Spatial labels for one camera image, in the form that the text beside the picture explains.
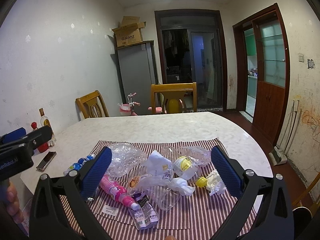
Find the person's left hand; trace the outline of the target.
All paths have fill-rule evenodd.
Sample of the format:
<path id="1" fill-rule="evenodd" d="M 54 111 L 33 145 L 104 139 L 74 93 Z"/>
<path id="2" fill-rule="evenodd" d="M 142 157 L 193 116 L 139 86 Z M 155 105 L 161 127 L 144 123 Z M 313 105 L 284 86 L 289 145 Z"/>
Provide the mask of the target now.
<path id="1" fill-rule="evenodd" d="M 20 209 L 20 202 L 17 195 L 15 185 L 9 181 L 9 187 L 7 188 L 7 212 L 13 218 L 16 224 L 23 222 L 23 213 Z"/>

